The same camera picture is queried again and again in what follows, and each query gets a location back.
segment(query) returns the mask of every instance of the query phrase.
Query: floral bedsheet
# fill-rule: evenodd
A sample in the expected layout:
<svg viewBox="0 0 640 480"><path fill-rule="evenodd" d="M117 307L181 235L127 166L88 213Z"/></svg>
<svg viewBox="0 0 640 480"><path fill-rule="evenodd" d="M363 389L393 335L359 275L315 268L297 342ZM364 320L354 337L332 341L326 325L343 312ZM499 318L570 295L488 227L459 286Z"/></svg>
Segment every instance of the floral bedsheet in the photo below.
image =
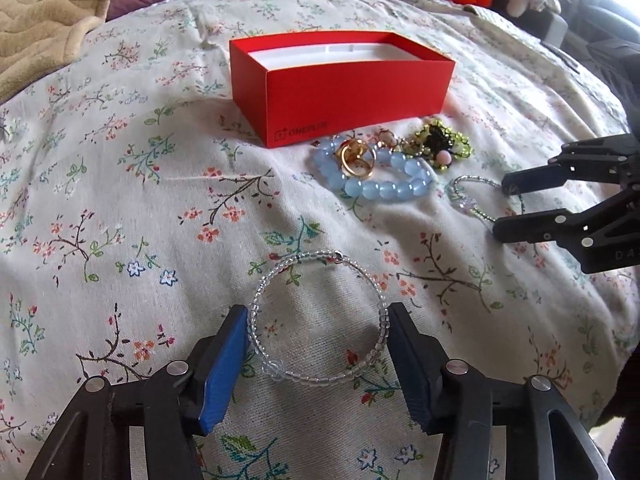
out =
<svg viewBox="0 0 640 480"><path fill-rule="evenodd" d="M149 377L248 302L272 260L324 247L374 272L450 356L504 380L546 374L593 424L638 342L635 271L586 276L553 243L497 244L452 208L447 184L500 180L564 142L623 132L622 108L514 28L414 4L170 0L93 31L80 61L0 108L2 478L25 477L84 378ZM233 104L230 38L321 28L394 30L456 60L441 118L475 152L426 197L337 196L310 144L264 149ZM404 136L422 120L385 126ZM614 191L572 182L525 200L582 210ZM490 187L468 192L490 214L516 207ZM268 348L309 374L353 366L375 340L374 296L337 267L291 267L260 315ZM207 479L418 479L438 444L410 420L386 353L320 390L274 383L249 353L198 453ZM497 431L491 478L503 470Z"/></svg>

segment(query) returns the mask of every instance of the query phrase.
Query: open box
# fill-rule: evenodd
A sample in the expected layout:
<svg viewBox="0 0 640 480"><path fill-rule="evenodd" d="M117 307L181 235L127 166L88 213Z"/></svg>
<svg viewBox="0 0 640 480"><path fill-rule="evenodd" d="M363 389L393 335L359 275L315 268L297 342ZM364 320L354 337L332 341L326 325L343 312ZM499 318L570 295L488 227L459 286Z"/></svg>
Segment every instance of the open box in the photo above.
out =
<svg viewBox="0 0 640 480"><path fill-rule="evenodd" d="M268 148L442 109L454 62L392 32L229 42L233 99Z"/></svg>

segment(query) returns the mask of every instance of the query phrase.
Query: bed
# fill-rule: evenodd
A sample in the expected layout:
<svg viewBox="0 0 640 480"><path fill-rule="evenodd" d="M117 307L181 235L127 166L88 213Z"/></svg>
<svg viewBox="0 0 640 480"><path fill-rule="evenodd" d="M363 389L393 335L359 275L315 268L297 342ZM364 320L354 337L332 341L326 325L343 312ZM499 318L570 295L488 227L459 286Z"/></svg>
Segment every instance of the bed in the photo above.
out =
<svg viewBox="0 0 640 480"><path fill-rule="evenodd" d="M311 144L263 148L231 100L228 40L339 28L392 30L456 61L440 118L474 154L427 196L342 198ZM354 134L405 136L424 120ZM635 270L587 276L553 243L502 246L450 203L460 174L499 181L564 142L626 131L594 76L498 18L437 0L169 0L90 32L78 62L0 108L0 131L4 478L25 477L84 378L139 380L185 357L284 254L343 251L450 356L508 381L548 375L587 427L638 343ZM516 208L488 187L466 191L493 215ZM612 192L572 182L524 200L575 211ZM375 340L374 297L346 271L294 266L265 301L266 345L309 374L344 370ZM409 418L388 353L328 389L276 383L249 353L198 453L213 479L418 479L438 444Z"/></svg>

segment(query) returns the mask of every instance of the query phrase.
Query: beige quilted blanket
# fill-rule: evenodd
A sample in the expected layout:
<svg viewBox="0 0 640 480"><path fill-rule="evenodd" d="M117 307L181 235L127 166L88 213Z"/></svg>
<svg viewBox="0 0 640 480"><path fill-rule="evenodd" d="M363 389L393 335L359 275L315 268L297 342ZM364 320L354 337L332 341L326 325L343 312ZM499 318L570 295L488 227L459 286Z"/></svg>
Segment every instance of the beige quilted blanket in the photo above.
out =
<svg viewBox="0 0 640 480"><path fill-rule="evenodd" d="M110 0L0 0L0 103L78 58Z"/></svg>

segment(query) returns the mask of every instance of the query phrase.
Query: metal screw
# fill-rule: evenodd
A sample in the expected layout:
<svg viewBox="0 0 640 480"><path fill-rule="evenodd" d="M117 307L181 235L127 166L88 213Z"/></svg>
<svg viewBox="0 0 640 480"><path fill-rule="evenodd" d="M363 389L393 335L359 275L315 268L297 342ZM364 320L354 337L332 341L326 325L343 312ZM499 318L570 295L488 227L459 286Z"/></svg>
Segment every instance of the metal screw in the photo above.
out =
<svg viewBox="0 0 640 480"><path fill-rule="evenodd" d="M531 378L531 386L539 392L548 392L551 389L551 381L542 375L536 375Z"/></svg>
<svg viewBox="0 0 640 480"><path fill-rule="evenodd" d="M102 377L92 377L84 384L84 389L94 394L104 388L104 379Z"/></svg>
<svg viewBox="0 0 640 480"><path fill-rule="evenodd" d="M454 375L464 375L469 371L469 365L462 359L452 359L447 363L446 368Z"/></svg>
<svg viewBox="0 0 640 480"><path fill-rule="evenodd" d="M185 361L171 361L166 366L166 372L173 376L184 375L188 369L189 365Z"/></svg>

